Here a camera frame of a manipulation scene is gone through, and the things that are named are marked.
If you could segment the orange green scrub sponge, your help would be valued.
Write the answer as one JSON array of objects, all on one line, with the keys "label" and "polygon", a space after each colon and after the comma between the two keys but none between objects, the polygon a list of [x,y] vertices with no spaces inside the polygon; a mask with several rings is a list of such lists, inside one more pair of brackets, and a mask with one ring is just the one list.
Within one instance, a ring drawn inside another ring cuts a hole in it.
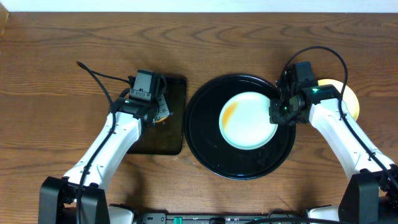
[{"label": "orange green scrub sponge", "polygon": [[165,119],[167,119],[170,116],[170,113],[167,111],[166,113],[159,113],[156,117],[155,117],[155,122],[156,123],[160,123],[163,122]]}]

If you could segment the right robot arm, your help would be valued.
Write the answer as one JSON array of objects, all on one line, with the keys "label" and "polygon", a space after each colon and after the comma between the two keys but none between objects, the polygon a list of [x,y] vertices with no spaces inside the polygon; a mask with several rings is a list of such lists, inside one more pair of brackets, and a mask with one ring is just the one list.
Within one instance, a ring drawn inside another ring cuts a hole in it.
[{"label": "right robot arm", "polygon": [[311,124],[327,141],[349,184],[338,206],[313,208],[309,223],[397,223],[397,165],[368,138],[344,101],[346,83],[319,85],[312,72],[283,72],[271,122]]}]

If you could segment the black rectangular water tray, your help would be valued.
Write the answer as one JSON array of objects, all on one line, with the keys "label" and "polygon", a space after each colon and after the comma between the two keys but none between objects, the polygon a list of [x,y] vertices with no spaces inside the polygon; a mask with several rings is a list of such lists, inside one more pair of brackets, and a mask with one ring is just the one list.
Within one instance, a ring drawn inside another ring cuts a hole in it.
[{"label": "black rectangular water tray", "polygon": [[167,89],[163,95],[170,116],[161,123],[145,126],[139,139],[129,148],[129,154],[177,155],[182,150],[187,79],[172,73],[165,79]]}]

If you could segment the light blue plate top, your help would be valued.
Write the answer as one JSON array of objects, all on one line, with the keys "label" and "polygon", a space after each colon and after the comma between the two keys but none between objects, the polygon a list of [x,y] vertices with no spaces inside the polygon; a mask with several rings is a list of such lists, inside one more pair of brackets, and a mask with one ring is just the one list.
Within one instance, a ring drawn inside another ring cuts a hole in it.
[{"label": "light blue plate top", "polygon": [[266,95],[253,91],[230,98],[219,115],[218,125],[223,139],[245,151],[265,146],[278,128],[270,122],[270,103]]}]

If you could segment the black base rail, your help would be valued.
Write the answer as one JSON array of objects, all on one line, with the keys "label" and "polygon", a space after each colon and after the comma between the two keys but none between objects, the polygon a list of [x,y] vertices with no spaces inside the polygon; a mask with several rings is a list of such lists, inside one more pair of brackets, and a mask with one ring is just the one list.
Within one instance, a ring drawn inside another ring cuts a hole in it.
[{"label": "black base rail", "polygon": [[288,213],[273,213],[271,215],[198,215],[198,214],[166,214],[166,213],[142,213],[136,215],[133,223],[138,224],[213,224],[213,223],[225,223],[225,224],[239,224],[247,223],[263,218],[300,218],[300,216],[288,214]]}]

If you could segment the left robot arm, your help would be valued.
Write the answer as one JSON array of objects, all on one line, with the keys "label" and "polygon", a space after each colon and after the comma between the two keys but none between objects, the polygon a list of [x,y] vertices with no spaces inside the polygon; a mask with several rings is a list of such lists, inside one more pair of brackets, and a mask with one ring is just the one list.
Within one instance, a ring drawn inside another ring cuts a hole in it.
[{"label": "left robot arm", "polygon": [[62,178],[47,177],[39,193],[39,223],[133,223],[134,212],[108,205],[106,191],[129,148],[146,124],[169,115],[163,95],[131,92],[110,104],[98,137]]}]

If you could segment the yellow plate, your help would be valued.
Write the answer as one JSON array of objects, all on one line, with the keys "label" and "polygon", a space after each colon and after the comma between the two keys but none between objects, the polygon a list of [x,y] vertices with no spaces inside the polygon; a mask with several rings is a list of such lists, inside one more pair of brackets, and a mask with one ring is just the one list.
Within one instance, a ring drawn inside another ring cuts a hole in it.
[{"label": "yellow plate", "polygon": [[[318,85],[333,85],[339,92],[341,92],[341,89],[343,87],[342,82],[334,79],[318,80]],[[343,101],[346,103],[350,115],[356,121],[358,119],[360,111],[359,101],[354,91],[349,86],[345,87],[345,92],[343,93]]]}]

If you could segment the black round tray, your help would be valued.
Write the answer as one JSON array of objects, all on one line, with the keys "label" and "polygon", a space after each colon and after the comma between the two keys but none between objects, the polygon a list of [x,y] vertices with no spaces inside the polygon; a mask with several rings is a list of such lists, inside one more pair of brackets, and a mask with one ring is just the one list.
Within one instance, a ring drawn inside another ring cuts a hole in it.
[{"label": "black round tray", "polygon": [[214,78],[192,96],[185,112],[184,132],[196,159],[213,173],[228,179],[256,179],[275,171],[292,151],[296,127],[279,126],[265,145],[242,150],[227,143],[219,128],[222,107],[234,95],[253,91],[271,99],[280,96],[270,82],[244,73]]}]

